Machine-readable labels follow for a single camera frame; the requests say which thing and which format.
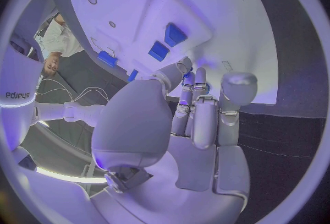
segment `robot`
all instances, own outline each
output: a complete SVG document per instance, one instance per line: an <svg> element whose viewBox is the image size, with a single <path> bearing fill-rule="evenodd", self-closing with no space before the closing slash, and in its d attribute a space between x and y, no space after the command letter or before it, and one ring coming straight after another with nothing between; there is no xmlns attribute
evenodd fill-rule
<svg viewBox="0 0 330 224"><path fill-rule="evenodd" d="M24 57L12 47L7 56ZM125 223L234 223L250 190L248 165L237 146L239 108L254 99L257 79L248 73L227 73L217 99L207 94L206 71L199 68L194 74L191 66L184 57L134 80L105 106L37 103L24 90L12 97L10 93L2 107L12 117L25 109L29 125L64 118L95 127L92 157L109 187L89 201L107 222L119 223L114 221L118 209L105 206L116 201L125 211L120 218ZM182 80L172 118L165 96ZM20 100L18 107L8 104L14 100ZM12 126L5 129L7 135L24 132L10 134ZM32 157L18 146L23 138L8 138L8 145L19 165L35 170Z"/></svg>

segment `white shirt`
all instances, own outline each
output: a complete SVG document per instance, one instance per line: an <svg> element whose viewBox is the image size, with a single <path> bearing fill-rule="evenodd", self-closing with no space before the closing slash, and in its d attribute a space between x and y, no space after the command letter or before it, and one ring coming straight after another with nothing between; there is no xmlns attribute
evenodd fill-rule
<svg viewBox="0 0 330 224"><path fill-rule="evenodd" d="M62 26L54 19L45 32L43 44L49 52L61 52L63 57L69 57L83 50L66 23Z"/></svg>

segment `logo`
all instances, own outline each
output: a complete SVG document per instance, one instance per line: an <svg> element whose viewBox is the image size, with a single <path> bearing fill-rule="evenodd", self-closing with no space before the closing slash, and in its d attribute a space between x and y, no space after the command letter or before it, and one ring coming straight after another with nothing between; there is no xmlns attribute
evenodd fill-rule
<svg viewBox="0 0 330 224"><path fill-rule="evenodd" d="M30 96L30 93L10 93L10 92L6 92L5 94L6 98L11 98L11 99L26 99Z"/></svg>

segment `man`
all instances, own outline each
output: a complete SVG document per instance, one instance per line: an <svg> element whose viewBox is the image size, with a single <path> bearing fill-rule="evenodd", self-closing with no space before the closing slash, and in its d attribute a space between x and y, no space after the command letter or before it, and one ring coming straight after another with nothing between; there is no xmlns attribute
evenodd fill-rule
<svg viewBox="0 0 330 224"><path fill-rule="evenodd" d="M50 52L43 66L43 76L54 76L58 69L59 56L69 57L83 50L64 19L58 14L48 26L43 37L45 49Z"/></svg>

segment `blue panel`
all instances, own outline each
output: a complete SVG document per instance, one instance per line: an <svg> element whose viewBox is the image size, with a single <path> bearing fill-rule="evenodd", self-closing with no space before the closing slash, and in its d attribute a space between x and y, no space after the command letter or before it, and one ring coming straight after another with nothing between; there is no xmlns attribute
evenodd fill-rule
<svg viewBox="0 0 330 224"><path fill-rule="evenodd" d="M165 59L166 55L169 53L168 48L162 45L159 41L156 41L155 44L149 51L149 55L155 58L158 61L162 61Z"/></svg>
<svg viewBox="0 0 330 224"><path fill-rule="evenodd" d="M138 70L134 69L132 71L131 75L127 78L127 81L132 82L136 78L137 74L138 74Z"/></svg>
<svg viewBox="0 0 330 224"><path fill-rule="evenodd" d="M173 23L167 24L165 31L165 42L170 45L170 47L174 47L186 39L187 36L177 26Z"/></svg>
<svg viewBox="0 0 330 224"><path fill-rule="evenodd" d="M101 51L98 56L97 56L100 60L104 61L105 63L107 63L108 65L110 65L111 67L115 67L116 66L116 62L117 62L117 58L112 57L111 55L109 55L109 53L105 52L105 51Z"/></svg>

